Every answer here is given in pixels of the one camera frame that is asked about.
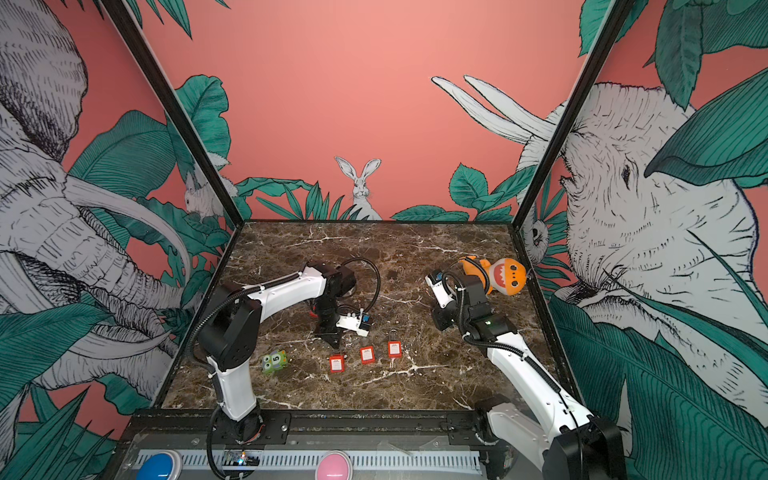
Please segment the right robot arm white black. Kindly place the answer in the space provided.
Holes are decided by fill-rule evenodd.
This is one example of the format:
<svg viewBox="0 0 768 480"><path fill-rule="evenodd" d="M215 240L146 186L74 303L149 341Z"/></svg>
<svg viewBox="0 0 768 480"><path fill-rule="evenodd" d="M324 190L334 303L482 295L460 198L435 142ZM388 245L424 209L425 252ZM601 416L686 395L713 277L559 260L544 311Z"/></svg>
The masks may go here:
<svg viewBox="0 0 768 480"><path fill-rule="evenodd" d="M483 432L508 443L545 479L628 477L619 428L549 374L511 320L493 311L479 279L435 270L425 281L436 300L436 327L457 327L462 340L485 354L532 412L527 416L511 403L491 406L481 412Z"/></svg>

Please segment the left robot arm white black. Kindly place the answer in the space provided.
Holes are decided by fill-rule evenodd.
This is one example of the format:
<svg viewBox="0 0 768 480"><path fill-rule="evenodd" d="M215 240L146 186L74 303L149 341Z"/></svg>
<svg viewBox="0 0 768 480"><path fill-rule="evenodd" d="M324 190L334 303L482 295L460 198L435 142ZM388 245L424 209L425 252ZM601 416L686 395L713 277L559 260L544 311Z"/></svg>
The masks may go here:
<svg viewBox="0 0 768 480"><path fill-rule="evenodd" d="M369 266L375 278L370 302L358 308L341 302L356 290L353 263ZM210 429L240 445L263 436L266 421L253 391L250 359L265 320L304 303L317 320L313 335L337 350L346 332L369 333L370 310L381 287L378 267L364 257L337 266L309 261L299 271L260 284L228 282L217 287L213 304L193 327L185 348L185 356L207 372L214 387L218 411L211 417Z"/></svg>

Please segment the green monster toy cube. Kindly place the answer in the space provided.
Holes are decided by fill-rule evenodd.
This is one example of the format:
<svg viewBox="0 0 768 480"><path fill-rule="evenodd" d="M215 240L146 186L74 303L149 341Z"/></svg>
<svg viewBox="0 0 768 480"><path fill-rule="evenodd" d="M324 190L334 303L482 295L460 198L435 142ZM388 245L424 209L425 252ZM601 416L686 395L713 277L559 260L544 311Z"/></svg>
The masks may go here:
<svg viewBox="0 0 768 480"><path fill-rule="evenodd" d="M265 375L272 375L285 368L287 364L288 358L284 350L273 351L261 359L262 372Z"/></svg>

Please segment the orange shark plush toy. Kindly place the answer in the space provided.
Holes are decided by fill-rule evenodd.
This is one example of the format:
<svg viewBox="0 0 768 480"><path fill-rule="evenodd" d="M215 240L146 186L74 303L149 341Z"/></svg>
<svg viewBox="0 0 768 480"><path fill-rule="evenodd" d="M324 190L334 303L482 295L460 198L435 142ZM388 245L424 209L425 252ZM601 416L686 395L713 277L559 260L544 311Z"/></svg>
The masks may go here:
<svg viewBox="0 0 768 480"><path fill-rule="evenodd" d="M487 293L498 291L507 296L520 293L527 280L525 267L515 259L501 258L493 263L476 256L459 260L466 275L478 277Z"/></svg>

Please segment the pink push button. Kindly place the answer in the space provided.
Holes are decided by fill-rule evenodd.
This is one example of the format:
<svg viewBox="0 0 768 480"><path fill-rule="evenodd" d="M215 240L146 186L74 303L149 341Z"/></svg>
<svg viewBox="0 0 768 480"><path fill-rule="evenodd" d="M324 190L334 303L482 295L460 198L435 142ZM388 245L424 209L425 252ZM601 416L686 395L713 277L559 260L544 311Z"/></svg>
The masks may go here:
<svg viewBox="0 0 768 480"><path fill-rule="evenodd" d="M342 451L329 451L323 455L316 469L316 480L351 480L353 477L351 458Z"/></svg>

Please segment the blue push button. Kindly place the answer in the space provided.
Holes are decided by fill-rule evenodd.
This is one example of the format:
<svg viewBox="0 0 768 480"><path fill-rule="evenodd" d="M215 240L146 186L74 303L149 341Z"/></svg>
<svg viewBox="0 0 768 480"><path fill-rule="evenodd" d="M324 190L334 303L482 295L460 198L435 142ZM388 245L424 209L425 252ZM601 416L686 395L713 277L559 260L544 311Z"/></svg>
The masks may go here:
<svg viewBox="0 0 768 480"><path fill-rule="evenodd" d="M176 451L165 450L151 456L139 468L137 480L178 480L183 460Z"/></svg>

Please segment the black mounting rail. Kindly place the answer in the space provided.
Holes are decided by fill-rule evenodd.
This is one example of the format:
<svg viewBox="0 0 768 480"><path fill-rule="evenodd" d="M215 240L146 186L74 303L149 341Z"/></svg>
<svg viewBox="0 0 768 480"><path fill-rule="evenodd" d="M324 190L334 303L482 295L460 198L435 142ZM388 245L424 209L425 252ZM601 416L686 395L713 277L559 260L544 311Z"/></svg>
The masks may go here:
<svg viewBox="0 0 768 480"><path fill-rule="evenodd" d="M205 438L210 409L145 409L135 414L121 440L138 435ZM490 447L497 440L487 421L472 410L281 410L261 411L261 430L252 445L286 445L299 436L444 436L451 445Z"/></svg>

